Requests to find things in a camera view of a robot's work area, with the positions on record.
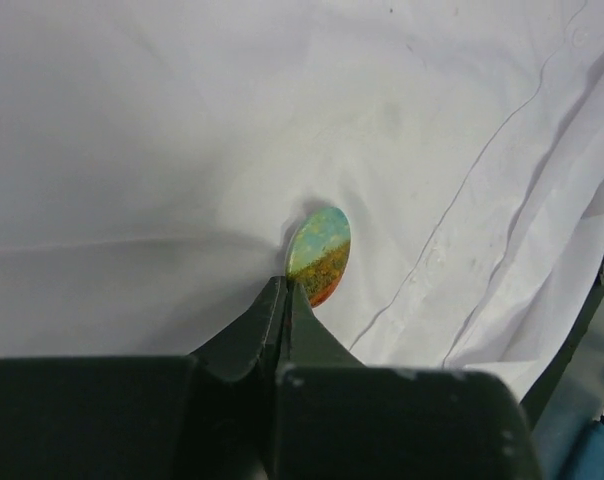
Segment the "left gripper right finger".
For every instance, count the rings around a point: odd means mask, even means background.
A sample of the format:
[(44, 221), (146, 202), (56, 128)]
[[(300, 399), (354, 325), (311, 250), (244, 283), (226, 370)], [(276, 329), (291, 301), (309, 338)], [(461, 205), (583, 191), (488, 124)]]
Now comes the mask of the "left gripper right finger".
[(272, 479), (538, 479), (525, 414), (482, 371), (368, 367), (287, 286), (266, 469)]

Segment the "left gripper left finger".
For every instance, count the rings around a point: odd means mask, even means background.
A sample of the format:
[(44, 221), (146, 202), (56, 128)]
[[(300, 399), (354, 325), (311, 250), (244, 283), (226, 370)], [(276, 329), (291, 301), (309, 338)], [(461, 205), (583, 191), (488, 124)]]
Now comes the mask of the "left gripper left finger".
[(287, 310), (274, 277), (187, 355), (0, 359), (0, 479), (263, 479)]

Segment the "colourful painted round brooch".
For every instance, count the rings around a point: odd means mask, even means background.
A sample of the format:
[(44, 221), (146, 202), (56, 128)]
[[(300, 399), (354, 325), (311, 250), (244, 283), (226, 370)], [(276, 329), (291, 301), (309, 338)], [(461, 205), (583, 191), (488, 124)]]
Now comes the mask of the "colourful painted round brooch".
[(285, 276), (305, 289), (312, 308), (337, 289), (346, 271), (351, 240), (349, 220), (335, 206), (313, 211), (296, 229), (287, 249)]

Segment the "white garment shirt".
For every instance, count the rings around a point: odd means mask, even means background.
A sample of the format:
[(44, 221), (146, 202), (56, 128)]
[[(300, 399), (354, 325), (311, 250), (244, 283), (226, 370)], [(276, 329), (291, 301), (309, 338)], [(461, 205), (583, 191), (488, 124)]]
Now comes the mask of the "white garment shirt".
[(352, 354), (525, 395), (604, 252), (604, 1), (0, 1), (0, 357), (195, 349), (325, 205)]

